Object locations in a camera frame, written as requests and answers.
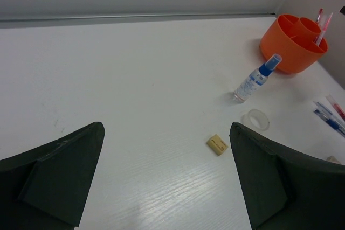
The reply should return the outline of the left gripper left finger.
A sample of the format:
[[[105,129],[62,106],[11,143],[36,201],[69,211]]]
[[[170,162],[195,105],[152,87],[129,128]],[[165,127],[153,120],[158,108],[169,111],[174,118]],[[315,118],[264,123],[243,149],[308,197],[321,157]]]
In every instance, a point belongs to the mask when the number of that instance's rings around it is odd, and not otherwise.
[[[1,229],[79,227],[104,137],[93,122],[1,160]]]

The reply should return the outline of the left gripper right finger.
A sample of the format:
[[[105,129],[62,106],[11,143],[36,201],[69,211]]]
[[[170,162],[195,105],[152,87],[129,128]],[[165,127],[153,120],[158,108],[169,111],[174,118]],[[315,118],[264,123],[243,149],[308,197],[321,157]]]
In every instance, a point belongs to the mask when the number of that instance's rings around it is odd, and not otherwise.
[[[344,229],[344,165],[237,122],[229,137],[252,229]]]

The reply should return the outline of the red pink barrel pen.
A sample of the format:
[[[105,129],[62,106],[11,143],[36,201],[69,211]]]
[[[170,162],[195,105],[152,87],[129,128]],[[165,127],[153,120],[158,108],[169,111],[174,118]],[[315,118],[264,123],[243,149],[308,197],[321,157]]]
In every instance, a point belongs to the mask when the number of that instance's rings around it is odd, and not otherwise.
[[[326,31],[329,27],[329,24],[332,20],[333,17],[333,13],[331,13],[325,20],[324,22],[321,24],[321,32],[320,34],[317,36],[317,38],[315,39],[314,43],[319,46],[321,44],[322,39],[324,38]]]

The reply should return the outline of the red gel pen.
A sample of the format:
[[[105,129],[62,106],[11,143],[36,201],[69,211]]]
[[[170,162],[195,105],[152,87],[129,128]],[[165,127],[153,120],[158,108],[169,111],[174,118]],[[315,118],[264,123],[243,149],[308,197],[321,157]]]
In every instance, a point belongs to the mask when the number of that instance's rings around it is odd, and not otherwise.
[[[318,16],[317,16],[317,18],[315,20],[317,25],[321,24],[322,17],[323,17],[323,9],[320,9],[319,12],[318,12]]]

